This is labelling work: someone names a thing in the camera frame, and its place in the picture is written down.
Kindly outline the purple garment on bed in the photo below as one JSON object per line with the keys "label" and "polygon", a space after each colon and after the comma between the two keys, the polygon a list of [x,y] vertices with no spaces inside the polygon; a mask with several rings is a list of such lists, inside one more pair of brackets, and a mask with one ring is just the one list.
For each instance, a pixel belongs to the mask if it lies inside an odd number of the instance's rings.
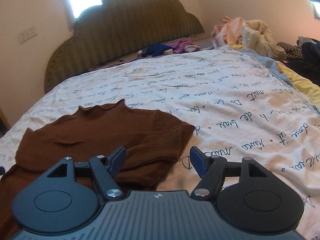
{"label": "purple garment on bed", "polygon": [[167,46],[170,46],[175,54],[192,53],[200,50],[200,47],[193,44],[193,41],[188,37],[167,43]]}

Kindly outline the cream quilted jacket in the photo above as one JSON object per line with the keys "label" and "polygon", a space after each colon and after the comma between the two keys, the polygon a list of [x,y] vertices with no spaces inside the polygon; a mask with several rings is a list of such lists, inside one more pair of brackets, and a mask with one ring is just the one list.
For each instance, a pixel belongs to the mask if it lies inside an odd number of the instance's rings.
{"label": "cream quilted jacket", "polygon": [[245,21],[242,24],[242,45],[277,61],[287,59],[285,50],[276,44],[269,27],[262,20]]}

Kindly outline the double white wall socket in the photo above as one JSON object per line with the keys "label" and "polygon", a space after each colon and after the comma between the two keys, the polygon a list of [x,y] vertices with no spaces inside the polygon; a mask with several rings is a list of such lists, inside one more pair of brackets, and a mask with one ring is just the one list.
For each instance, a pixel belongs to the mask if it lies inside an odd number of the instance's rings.
{"label": "double white wall socket", "polygon": [[35,37],[37,35],[36,26],[33,25],[17,34],[17,40],[19,44],[23,44],[27,40]]}

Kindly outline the blue cloth on bed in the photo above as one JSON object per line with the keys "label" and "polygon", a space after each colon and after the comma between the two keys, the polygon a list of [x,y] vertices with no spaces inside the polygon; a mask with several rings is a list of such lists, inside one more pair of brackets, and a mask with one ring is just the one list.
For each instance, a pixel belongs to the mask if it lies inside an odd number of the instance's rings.
{"label": "blue cloth on bed", "polygon": [[151,57],[157,57],[164,55],[164,53],[167,51],[169,53],[173,52],[173,48],[171,46],[167,46],[166,44],[154,44],[151,45],[147,50],[146,50],[146,55],[151,56]]}

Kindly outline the brown knit sweater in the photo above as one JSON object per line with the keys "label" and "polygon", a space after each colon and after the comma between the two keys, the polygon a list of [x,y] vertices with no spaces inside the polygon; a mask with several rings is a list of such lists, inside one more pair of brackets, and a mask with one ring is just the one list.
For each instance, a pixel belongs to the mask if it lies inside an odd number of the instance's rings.
{"label": "brown knit sweater", "polygon": [[88,161],[122,146],[126,159],[116,182],[124,191],[155,190],[182,155],[194,129],[159,110],[130,109],[124,100],[79,108],[41,129],[27,129],[15,165],[1,178],[1,239],[18,230],[11,212],[16,194],[62,158]]}

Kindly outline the white script-print bed sheet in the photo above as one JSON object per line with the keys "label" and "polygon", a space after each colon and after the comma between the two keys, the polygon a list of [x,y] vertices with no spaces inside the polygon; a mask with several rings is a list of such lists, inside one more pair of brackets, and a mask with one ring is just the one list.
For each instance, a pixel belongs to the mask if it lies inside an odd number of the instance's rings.
{"label": "white script-print bed sheet", "polygon": [[303,198],[298,231],[319,238],[319,110],[277,77],[273,60],[229,47],[143,59],[67,79],[1,139],[8,170],[25,130],[79,107],[115,103],[159,109],[195,126],[191,145],[230,161],[251,157]]}

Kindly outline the yellow blue blanket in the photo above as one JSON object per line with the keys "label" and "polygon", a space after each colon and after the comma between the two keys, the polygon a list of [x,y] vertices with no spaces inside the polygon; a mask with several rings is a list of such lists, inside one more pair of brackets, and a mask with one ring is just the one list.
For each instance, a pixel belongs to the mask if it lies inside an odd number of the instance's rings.
{"label": "yellow blue blanket", "polygon": [[243,45],[235,44],[233,41],[229,42],[230,47],[234,50],[238,50],[245,53],[261,64],[263,64],[267,69],[269,69],[275,76],[282,79],[288,85],[295,87],[301,93],[303,93],[315,106],[319,108],[319,86],[310,81],[309,79],[302,77],[297,74],[285,64],[276,61],[270,57],[264,57],[259,55],[256,51],[252,49],[247,49]]}

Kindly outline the pink clothes pile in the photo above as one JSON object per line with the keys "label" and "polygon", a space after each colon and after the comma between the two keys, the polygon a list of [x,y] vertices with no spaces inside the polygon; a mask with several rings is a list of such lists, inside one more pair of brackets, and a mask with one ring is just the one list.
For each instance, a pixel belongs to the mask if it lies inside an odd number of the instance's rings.
{"label": "pink clothes pile", "polygon": [[211,33],[214,48],[225,46],[230,42],[242,44],[242,25],[245,21],[242,17],[222,18],[220,24],[215,25]]}

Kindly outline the black white patterned garment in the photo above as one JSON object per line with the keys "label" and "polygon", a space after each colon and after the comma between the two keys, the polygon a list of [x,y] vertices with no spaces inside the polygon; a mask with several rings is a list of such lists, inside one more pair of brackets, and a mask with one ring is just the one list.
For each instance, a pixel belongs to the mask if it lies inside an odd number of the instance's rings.
{"label": "black white patterned garment", "polygon": [[287,61],[294,61],[294,60],[302,60],[305,61],[305,57],[303,54],[303,51],[306,51],[307,46],[310,46],[310,42],[303,43],[300,47],[294,46],[285,42],[277,42],[276,45],[278,45],[280,48],[283,48],[286,55],[287,55]]}

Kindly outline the olive green upholstered headboard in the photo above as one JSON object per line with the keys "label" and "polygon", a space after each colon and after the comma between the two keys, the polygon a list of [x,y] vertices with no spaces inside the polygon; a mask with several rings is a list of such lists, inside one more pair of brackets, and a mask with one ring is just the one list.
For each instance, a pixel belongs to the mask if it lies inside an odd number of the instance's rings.
{"label": "olive green upholstered headboard", "polygon": [[179,0],[101,0],[76,19],[73,36],[48,61],[44,91],[89,68],[153,44],[204,32]]}

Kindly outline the dark clothes pile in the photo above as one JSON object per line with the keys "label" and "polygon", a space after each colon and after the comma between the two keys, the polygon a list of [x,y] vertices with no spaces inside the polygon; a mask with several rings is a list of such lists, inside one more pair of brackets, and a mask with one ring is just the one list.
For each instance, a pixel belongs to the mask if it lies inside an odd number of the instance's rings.
{"label": "dark clothes pile", "polygon": [[311,43],[310,46],[307,46],[306,51],[303,51],[305,61],[287,61],[285,65],[319,86],[319,41],[312,38],[299,37],[297,46],[300,47],[305,42]]}

